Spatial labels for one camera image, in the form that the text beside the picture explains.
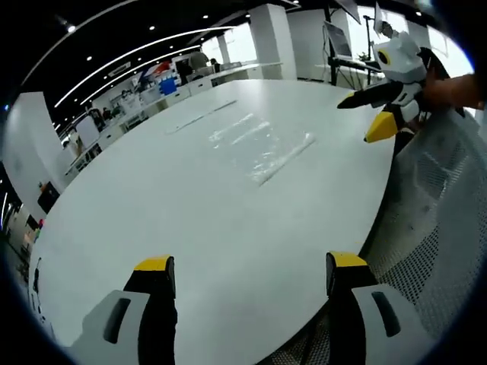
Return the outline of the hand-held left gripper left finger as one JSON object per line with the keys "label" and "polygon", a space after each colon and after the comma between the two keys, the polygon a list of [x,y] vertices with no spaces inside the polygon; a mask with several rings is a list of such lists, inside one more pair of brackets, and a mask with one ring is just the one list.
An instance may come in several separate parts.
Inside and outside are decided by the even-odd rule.
{"label": "hand-held left gripper left finger", "polygon": [[84,317],[70,357],[77,364],[174,364],[175,299],[174,257],[140,262],[123,289]]}

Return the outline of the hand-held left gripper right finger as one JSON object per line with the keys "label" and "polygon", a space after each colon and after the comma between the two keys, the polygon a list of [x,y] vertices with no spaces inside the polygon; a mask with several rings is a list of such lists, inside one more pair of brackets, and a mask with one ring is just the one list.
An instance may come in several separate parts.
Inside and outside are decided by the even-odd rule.
{"label": "hand-held left gripper right finger", "polygon": [[434,347],[415,307],[351,252],[326,254],[331,364],[419,364]]}

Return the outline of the person's right hand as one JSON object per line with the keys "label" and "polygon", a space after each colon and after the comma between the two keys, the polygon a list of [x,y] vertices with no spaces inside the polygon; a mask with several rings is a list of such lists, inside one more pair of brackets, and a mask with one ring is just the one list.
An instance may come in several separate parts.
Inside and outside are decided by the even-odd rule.
{"label": "person's right hand", "polygon": [[424,104],[430,109],[441,109],[452,107],[460,108],[460,103],[456,100],[456,88],[459,78],[437,79],[433,74],[425,79],[422,88],[422,99]]}

